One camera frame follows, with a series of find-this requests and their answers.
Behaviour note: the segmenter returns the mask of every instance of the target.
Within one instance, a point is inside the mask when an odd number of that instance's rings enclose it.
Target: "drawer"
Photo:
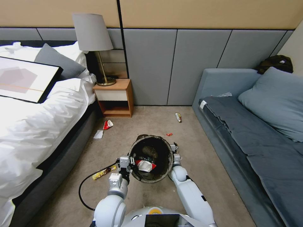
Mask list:
[[[99,101],[127,101],[126,90],[95,90]]]

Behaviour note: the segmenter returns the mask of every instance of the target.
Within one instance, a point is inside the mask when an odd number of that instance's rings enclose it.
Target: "lamp shade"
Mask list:
[[[100,51],[113,49],[103,16],[99,14],[73,14],[80,50]]]

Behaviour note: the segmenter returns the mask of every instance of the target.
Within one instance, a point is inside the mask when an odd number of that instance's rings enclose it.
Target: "nightstand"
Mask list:
[[[95,85],[93,90],[104,117],[132,117],[134,101],[130,79],[117,79],[110,86]]]

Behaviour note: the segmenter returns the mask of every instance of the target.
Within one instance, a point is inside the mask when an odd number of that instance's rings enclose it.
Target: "lamp stand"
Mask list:
[[[104,72],[104,68],[103,68],[103,62],[102,62],[102,58],[100,55],[100,52],[98,51],[99,54],[99,58],[100,58],[100,63],[101,63],[101,69],[102,69],[102,73],[104,78],[100,79],[100,81],[97,80],[97,84],[99,86],[110,86],[116,83],[116,79],[112,78],[112,77],[106,77],[105,72]]]

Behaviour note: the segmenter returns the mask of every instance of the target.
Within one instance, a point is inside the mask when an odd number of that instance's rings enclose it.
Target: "carpet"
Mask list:
[[[181,114],[182,123],[177,121],[175,112]],[[255,226],[192,107],[137,106],[132,118],[110,118],[114,126],[104,131],[102,139],[93,139],[107,119],[96,123],[75,167],[28,226],[89,226],[93,211],[80,202],[79,184],[90,173],[126,155],[140,134],[162,136],[170,144],[179,144],[181,164],[209,202],[219,227]],[[108,177],[109,174],[95,181],[89,179],[82,186],[83,200],[89,206],[96,207],[106,197]],[[185,213],[168,177],[155,184],[144,184],[130,176],[125,203],[126,213],[143,206],[162,206]]]

